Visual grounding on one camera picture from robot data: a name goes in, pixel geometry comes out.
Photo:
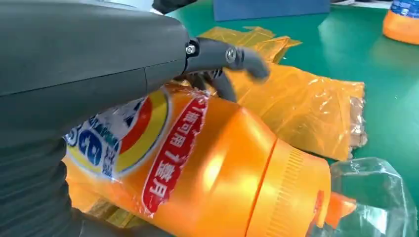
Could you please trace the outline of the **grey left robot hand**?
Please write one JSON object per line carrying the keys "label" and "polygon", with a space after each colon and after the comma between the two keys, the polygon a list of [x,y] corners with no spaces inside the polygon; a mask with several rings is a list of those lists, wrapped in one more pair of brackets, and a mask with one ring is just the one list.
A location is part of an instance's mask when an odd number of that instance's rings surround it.
{"label": "grey left robot hand", "polygon": [[0,3],[0,145],[55,140],[171,79],[221,68],[268,76],[245,48],[191,38],[177,20],[96,1]]}

